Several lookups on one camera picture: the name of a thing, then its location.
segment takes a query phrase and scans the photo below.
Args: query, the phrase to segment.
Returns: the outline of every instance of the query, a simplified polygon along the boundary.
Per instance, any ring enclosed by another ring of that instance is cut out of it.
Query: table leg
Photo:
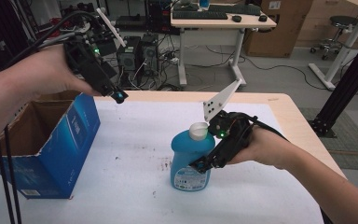
[[[241,48],[242,48],[242,40],[243,40],[244,34],[245,34],[245,29],[240,29],[238,31],[234,57],[233,57],[233,59],[231,59],[229,61],[229,65],[230,65],[233,73],[235,74],[235,77],[237,79],[242,80],[240,86],[246,86],[245,78],[243,77],[242,72],[241,72],[240,68],[238,67],[238,59],[240,58],[240,53],[241,53]]]
[[[350,49],[354,43],[354,41],[358,37],[358,23],[353,29],[353,32],[351,33],[348,40],[345,42],[345,45],[342,47],[342,49],[339,51],[338,56],[333,61],[333,64],[330,66],[329,70],[327,71],[327,74],[324,75],[324,73],[316,66],[315,63],[309,63],[308,66],[310,69],[315,73],[315,75],[322,81],[322,83],[325,85],[325,87],[333,91],[336,86],[333,85],[331,80],[336,75],[336,72],[338,71],[339,67],[344,62],[345,58],[348,56]]]
[[[180,56],[178,63],[178,75],[179,75],[179,84],[182,87],[187,85],[186,80],[186,71],[185,71],[185,28],[180,28]]]

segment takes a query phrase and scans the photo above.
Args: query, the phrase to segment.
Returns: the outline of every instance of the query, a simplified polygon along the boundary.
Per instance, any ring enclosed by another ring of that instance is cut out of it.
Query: mouse
[[[238,15],[235,15],[235,16],[232,16],[231,18],[234,22],[240,22],[242,20],[242,17],[241,16],[238,16]]]
[[[266,15],[261,15],[259,18],[258,18],[259,21],[267,21],[267,16]]]

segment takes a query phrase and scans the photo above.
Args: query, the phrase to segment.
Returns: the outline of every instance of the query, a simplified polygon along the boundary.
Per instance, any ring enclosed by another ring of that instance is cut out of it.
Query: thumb
[[[254,159],[254,155],[252,149],[249,147],[243,148],[231,161],[227,164],[236,164],[243,161],[252,161]]]
[[[91,96],[101,96],[101,94],[99,92],[97,92],[96,90],[94,90],[91,85],[89,85],[89,83],[87,83],[84,80],[81,80],[75,76],[72,76],[72,81],[70,82],[70,87],[69,89],[74,90],[74,91],[81,91],[86,93],[87,95],[91,95]]]

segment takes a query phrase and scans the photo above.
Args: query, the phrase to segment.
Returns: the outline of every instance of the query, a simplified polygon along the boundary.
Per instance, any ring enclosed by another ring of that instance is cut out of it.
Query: white bottle cap
[[[193,140],[201,141],[206,138],[208,133],[208,124],[205,122],[193,123],[188,130]]]

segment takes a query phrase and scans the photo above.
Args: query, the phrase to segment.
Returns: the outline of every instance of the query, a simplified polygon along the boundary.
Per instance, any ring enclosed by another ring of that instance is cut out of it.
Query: green led light
[[[219,136],[220,138],[224,138],[224,137],[227,136],[227,133],[226,133],[225,131],[220,131],[219,134],[218,134],[218,136]]]

